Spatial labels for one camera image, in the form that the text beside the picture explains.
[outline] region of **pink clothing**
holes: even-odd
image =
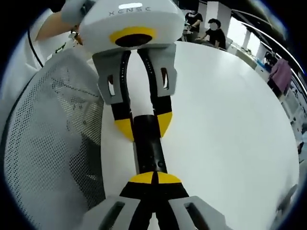
[[[285,59],[279,59],[273,66],[270,78],[275,82],[281,92],[288,90],[291,83],[292,72]]]

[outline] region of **window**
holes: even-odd
[[[231,17],[227,37],[239,46],[243,46],[246,27],[234,17]]]
[[[253,33],[250,34],[248,41],[248,49],[250,49],[252,55],[256,56],[260,46],[260,40]]]

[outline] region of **yellow ring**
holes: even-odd
[[[120,31],[114,32],[113,34],[110,35],[110,41],[115,44],[115,42],[121,37],[124,37],[127,35],[136,35],[136,34],[149,35],[153,39],[155,39],[157,36],[155,29],[148,28],[148,27],[133,26],[133,27],[127,27]]]

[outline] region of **white table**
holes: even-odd
[[[295,137],[280,102],[259,75],[227,52],[177,42],[173,119],[162,139],[168,172],[190,196],[223,213],[233,230],[268,229],[280,199],[298,182]],[[128,85],[134,115],[153,114],[145,68],[133,52]],[[135,175],[132,143],[102,118],[106,195]],[[149,229],[157,230],[152,219]]]

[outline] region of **white mesh cloth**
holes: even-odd
[[[105,198],[97,79],[78,50],[62,51],[33,77],[12,112],[5,179],[36,229],[74,229]]]

